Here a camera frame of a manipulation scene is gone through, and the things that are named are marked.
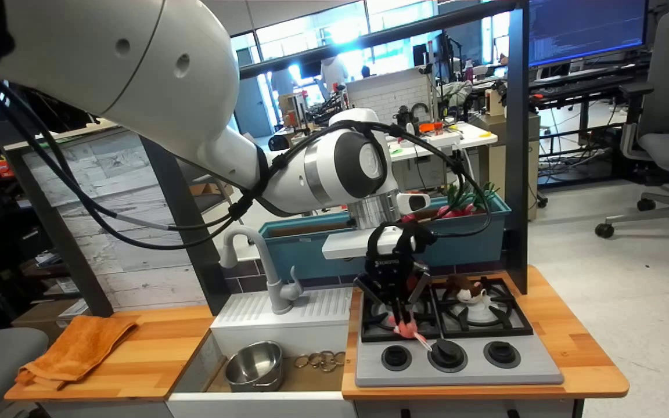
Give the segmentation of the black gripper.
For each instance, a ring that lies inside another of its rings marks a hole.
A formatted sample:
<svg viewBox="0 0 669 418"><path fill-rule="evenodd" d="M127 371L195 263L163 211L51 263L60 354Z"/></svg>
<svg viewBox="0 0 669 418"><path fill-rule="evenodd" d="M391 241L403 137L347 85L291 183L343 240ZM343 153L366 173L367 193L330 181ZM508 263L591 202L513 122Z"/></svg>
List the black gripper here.
<svg viewBox="0 0 669 418"><path fill-rule="evenodd" d="M391 251L382 254L379 241L396 232L398 241ZM431 270L415 258L415 232L403 224L382 224L369 238L366 246L366 275L355 280L355 285L384 304L386 327L394 334L399 334L399 318L396 304L405 304L405 327L410 332L418 332L417 320L417 299L431 284Z"/></svg>

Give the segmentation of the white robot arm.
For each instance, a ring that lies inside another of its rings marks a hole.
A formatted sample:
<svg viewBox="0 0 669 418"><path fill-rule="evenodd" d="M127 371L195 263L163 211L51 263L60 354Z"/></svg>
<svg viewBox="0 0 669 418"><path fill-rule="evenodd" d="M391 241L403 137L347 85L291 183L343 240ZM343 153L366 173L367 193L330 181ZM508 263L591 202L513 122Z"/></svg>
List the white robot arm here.
<svg viewBox="0 0 669 418"><path fill-rule="evenodd" d="M104 117L278 217L398 189L382 125L353 112L282 155L231 130L240 68L203 0L0 0L0 82ZM382 153L382 173L367 171L363 147Z"/></svg>

